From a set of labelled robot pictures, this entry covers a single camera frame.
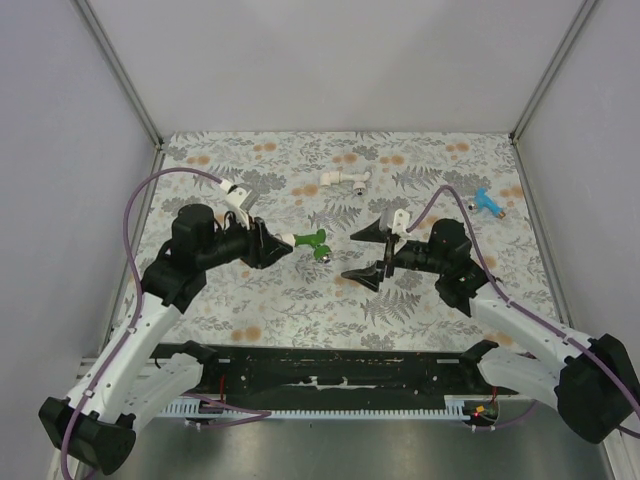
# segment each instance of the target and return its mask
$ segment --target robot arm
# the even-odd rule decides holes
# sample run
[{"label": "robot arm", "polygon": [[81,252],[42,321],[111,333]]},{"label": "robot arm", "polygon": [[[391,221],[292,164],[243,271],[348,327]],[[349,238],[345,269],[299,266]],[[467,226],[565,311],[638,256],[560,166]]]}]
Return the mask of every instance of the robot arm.
[{"label": "robot arm", "polygon": [[143,308],[135,326],[123,322],[66,398],[49,397],[39,411],[56,448],[75,415],[69,454],[106,475],[122,465],[136,434],[160,410],[199,383],[202,365],[216,355],[187,342],[161,369],[133,385],[158,342],[206,285],[206,271],[236,259],[251,268],[267,268],[293,251],[287,235],[284,241],[271,235],[262,219],[248,215],[257,194],[225,181],[221,187],[230,210],[226,228],[206,205],[183,207],[171,225],[171,239],[144,272]]},{"label": "robot arm", "polygon": [[[632,413],[622,392],[573,344],[602,360],[640,398],[640,384],[620,341],[610,335],[594,339],[555,320],[543,319],[561,333],[559,336],[514,308],[512,300],[505,301],[492,285],[498,282],[500,290],[505,290],[500,280],[490,279],[471,259],[472,243],[462,223],[437,221],[428,242],[411,240],[408,225],[407,212],[387,211],[379,221],[351,235],[352,240],[383,243],[384,257],[342,276],[377,292],[395,268],[438,274],[435,287],[447,305],[504,332],[529,352],[518,355],[484,340],[463,354],[467,366],[477,368],[489,385],[520,392],[554,408],[589,442],[601,442]],[[525,302],[518,301],[518,306],[535,312]]]}]

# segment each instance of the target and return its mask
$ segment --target floral tablecloth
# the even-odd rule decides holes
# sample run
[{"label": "floral tablecloth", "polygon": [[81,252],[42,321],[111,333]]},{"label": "floral tablecloth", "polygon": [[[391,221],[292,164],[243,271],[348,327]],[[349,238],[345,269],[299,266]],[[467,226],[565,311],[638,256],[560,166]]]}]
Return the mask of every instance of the floral tablecloth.
[{"label": "floral tablecloth", "polygon": [[[486,187],[505,209],[503,220],[488,211],[472,217],[488,264],[513,293],[555,316],[505,135],[187,132],[175,134],[165,151],[164,168],[190,166],[251,185],[260,193],[251,214],[264,218],[272,233],[291,231],[292,225],[296,234],[324,228],[333,250],[329,265],[314,262],[312,250],[299,247],[266,270],[238,261],[209,272],[207,286],[165,342],[442,351],[489,338],[512,346],[507,335],[440,301],[434,275],[397,270],[377,294],[340,277],[382,256],[381,245],[350,241],[351,233],[389,206],[415,218],[444,183],[466,198]],[[325,171],[367,169],[372,178],[363,196],[354,195],[348,183],[318,187]],[[138,249],[139,267],[149,265],[169,238],[181,206],[206,203],[221,219],[222,198],[202,177],[162,177]],[[427,239],[441,217],[460,218],[449,196],[440,198],[415,238]],[[132,311],[133,299],[130,282],[120,321]]]}]

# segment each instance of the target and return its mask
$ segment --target gray wall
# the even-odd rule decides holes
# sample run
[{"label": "gray wall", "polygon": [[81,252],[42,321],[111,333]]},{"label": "gray wall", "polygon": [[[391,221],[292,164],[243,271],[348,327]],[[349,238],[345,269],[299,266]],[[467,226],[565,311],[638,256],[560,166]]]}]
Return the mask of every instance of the gray wall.
[{"label": "gray wall", "polygon": [[638,372],[639,23],[637,0],[602,2],[521,144],[575,322]]},{"label": "gray wall", "polygon": [[158,127],[508,132],[581,0],[91,0]]},{"label": "gray wall", "polygon": [[152,148],[69,0],[0,2],[0,465],[44,478],[37,418],[95,349]]}]

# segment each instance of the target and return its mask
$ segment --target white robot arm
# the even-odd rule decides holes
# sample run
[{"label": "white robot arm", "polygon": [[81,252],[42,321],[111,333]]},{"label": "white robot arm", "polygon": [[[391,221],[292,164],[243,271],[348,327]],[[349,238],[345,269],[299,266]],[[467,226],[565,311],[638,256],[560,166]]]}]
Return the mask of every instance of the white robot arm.
[{"label": "white robot arm", "polygon": [[135,388],[133,383],[164,334],[180,318],[174,306],[165,306],[162,299],[144,294],[144,306],[138,328],[129,331],[126,348],[120,350],[102,375],[94,391],[87,391],[89,382],[103,367],[115,345],[128,330],[126,322],[114,332],[111,341],[91,370],[69,391],[69,407],[76,408],[83,396],[89,400],[82,413],[95,412],[103,423],[115,424],[121,415],[132,415],[132,430],[140,432],[145,425],[177,396],[195,387],[202,375],[198,359],[178,353],[161,369]]},{"label": "white robot arm", "polygon": [[396,268],[438,274],[435,287],[447,305],[504,332],[528,352],[519,355],[484,340],[465,352],[462,361],[470,369],[477,368],[487,384],[556,409],[587,441],[601,442],[632,413],[622,391],[589,358],[597,357],[639,399],[640,384],[620,341],[610,335],[591,338],[542,318],[525,302],[516,303],[499,279],[471,259],[472,242],[462,223],[438,220],[428,242],[409,239],[408,225],[407,212],[387,211],[379,221],[351,235],[352,240],[385,244],[384,258],[342,276],[378,291]]}]

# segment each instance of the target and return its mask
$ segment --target blue toy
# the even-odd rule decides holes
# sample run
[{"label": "blue toy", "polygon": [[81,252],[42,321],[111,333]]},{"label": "blue toy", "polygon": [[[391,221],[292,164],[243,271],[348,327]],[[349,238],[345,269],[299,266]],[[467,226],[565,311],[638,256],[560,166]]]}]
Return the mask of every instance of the blue toy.
[{"label": "blue toy", "polygon": [[500,219],[504,218],[506,215],[506,213],[504,213],[504,210],[502,210],[498,205],[496,205],[496,202],[489,198],[489,195],[487,195],[487,189],[479,188],[476,192],[476,196],[473,197],[473,202],[469,203],[469,210],[476,211],[482,210],[483,208],[488,208],[489,210],[491,210],[491,213],[493,213]]}]

